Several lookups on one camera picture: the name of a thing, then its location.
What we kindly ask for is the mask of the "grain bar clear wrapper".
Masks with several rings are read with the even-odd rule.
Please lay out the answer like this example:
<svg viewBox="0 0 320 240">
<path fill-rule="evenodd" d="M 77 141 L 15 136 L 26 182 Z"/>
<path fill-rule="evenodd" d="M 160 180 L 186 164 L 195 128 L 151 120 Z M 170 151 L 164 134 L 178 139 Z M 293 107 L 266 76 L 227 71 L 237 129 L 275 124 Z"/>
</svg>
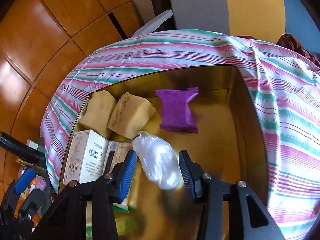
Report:
<svg viewBox="0 0 320 240">
<path fill-rule="evenodd" d="M 117 163 L 123 162 L 129 150 L 132 150 L 131 141 L 109 141 L 103 174 L 111 173 Z M 129 212 L 128 199 L 129 198 L 126 197 L 121 204 L 114 203 L 114 209 L 121 212 Z"/>
</svg>

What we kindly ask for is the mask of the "white plastic ball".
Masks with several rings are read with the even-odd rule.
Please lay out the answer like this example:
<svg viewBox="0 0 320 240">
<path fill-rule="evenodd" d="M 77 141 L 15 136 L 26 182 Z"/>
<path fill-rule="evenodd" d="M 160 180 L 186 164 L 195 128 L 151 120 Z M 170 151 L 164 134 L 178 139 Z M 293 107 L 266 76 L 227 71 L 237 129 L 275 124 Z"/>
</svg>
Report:
<svg viewBox="0 0 320 240">
<path fill-rule="evenodd" d="M 172 190 L 180 183 L 178 159 L 172 146 L 160 137 L 140 131 L 132 142 L 149 181 L 161 190 Z"/>
</svg>

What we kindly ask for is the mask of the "white cream carton box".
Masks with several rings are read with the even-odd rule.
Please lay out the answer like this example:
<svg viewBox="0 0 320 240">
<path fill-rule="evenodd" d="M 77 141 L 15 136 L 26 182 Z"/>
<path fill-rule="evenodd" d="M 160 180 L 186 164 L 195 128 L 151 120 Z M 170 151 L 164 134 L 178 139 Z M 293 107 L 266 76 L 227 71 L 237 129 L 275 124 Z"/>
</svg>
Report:
<svg viewBox="0 0 320 240">
<path fill-rule="evenodd" d="M 68 152 L 63 184 L 95 181 L 103 174 L 109 141 L 93 130 L 74 133 Z"/>
</svg>

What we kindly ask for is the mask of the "purple snack packet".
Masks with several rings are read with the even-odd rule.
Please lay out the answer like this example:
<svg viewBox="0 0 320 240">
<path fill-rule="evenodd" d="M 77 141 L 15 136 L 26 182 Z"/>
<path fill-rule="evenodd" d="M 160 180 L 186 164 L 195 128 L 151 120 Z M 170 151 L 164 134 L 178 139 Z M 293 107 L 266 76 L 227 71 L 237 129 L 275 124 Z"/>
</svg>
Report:
<svg viewBox="0 0 320 240">
<path fill-rule="evenodd" d="M 160 129 L 175 132 L 198 133 L 195 119 L 188 105 L 198 94 L 199 89 L 197 87 L 187 88 L 185 90 L 156 90 L 156 95 L 162 105 Z"/>
</svg>

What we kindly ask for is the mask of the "yellow sponge block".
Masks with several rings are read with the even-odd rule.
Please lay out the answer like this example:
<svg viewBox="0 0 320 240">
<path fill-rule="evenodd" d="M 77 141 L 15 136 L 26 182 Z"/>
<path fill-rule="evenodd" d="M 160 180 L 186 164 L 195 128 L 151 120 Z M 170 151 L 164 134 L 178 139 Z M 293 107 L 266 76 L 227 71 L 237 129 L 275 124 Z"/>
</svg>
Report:
<svg viewBox="0 0 320 240">
<path fill-rule="evenodd" d="M 117 102 L 108 122 L 108 129 L 133 140 L 156 113 L 149 100 L 124 93 Z"/>
<path fill-rule="evenodd" d="M 116 99 L 108 91 L 94 92 L 78 123 L 108 139 L 112 131 L 107 126 L 116 104 Z"/>
</svg>

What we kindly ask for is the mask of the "gold metal tin box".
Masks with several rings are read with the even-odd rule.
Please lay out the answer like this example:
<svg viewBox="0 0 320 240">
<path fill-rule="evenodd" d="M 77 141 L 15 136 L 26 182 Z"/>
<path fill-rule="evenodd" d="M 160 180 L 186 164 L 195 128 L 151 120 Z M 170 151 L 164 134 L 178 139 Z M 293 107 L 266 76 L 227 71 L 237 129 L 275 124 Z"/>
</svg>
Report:
<svg viewBox="0 0 320 240">
<path fill-rule="evenodd" d="M 160 128 L 158 89 L 197 87 L 189 107 L 197 133 Z M 130 93 L 148 99 L 156 113 L 145 130 L 166 140 L 175 152 L 187 150 L 192 161 L 223 181 L 247 182 L 267 201 L 267 160 L 259 121 L 244 81 L 235 67 L 205 66 L 166 70 L 106 87 L 114 98 Z M 138 166 L 129 194 L 129 211 L 116 212 L 121 239 L 195 239 L 201 207 L 189 202 L 182 184 L 161 190 Z"/>
</svg>

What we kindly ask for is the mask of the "striped pink green bedsheet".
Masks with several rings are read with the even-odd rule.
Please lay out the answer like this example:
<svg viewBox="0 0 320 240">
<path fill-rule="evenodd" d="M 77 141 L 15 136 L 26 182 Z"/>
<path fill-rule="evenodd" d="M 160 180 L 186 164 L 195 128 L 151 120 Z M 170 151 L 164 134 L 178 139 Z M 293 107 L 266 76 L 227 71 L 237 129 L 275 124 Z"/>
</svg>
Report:
<svg viewBox="0 0 320 240">
<path fill-rule="evenodd" d="M 166 69 L 238 68 L 257 111 L 270 182 L 267 209 L 285 239 L 305 239 L 319 215 L 319 67 L 266 41 L 204 30 L 170 30 L 128 38 L 82 60 L 61 82 L 40 135 L 53 188 L 67 142 L 90 92 Z"/>
</svg>

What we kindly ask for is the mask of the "orange wooden wardrobe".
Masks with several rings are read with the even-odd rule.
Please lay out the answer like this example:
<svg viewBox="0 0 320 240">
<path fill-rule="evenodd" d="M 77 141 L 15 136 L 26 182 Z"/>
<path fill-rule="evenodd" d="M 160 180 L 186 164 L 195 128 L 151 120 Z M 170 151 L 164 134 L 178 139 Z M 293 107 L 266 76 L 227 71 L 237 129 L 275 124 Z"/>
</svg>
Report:
<svg viewBox="0 0 320 240">
<path fill-rule="evenodd" d="M 142 24 L 133 0 L 15 0 L 1 20 L 1 131 L 45 139 L 53 188 L 86 95 L 148 72 L 103 52 Z"/>
</svg>

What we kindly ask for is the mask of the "dark red cloth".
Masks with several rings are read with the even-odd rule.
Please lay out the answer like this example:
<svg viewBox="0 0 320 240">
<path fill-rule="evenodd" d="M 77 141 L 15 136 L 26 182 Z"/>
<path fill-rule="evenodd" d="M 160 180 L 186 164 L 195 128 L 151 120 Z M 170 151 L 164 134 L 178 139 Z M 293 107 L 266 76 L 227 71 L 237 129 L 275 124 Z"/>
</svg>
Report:
<svg viewBox="0 0 320 240">
<path fill-rule="evenodd" d="M 282 46 L 284 48 L 290 49 L 292 51 L 297 52 L 300 55 L 303 55 L 307 59 L 309 59 L 311 62 L 313 62 L 318 67 L 319 64 L 319 53 L 311 53 L 307 49 L 303 47 L 303 45 L 291 34 L 284 34 L 281 35 L 279 38 L 277 45 Z"/>
</svg>

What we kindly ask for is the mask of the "grey yellow blue chair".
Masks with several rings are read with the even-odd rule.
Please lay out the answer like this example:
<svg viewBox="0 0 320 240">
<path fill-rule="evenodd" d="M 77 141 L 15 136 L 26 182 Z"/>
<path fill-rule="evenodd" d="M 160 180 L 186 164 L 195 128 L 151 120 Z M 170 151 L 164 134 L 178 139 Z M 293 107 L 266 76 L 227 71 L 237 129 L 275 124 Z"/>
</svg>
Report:
<svg viewBox="0 0 320 240">
<path fill-rule="evenodd" d="M 156 16 L 172 10 L 167 29 L 200 29 L 277 43 L 291 34 L 319 53 L 319 12 L 307 0 L 151 0 Z"/>
</svg>

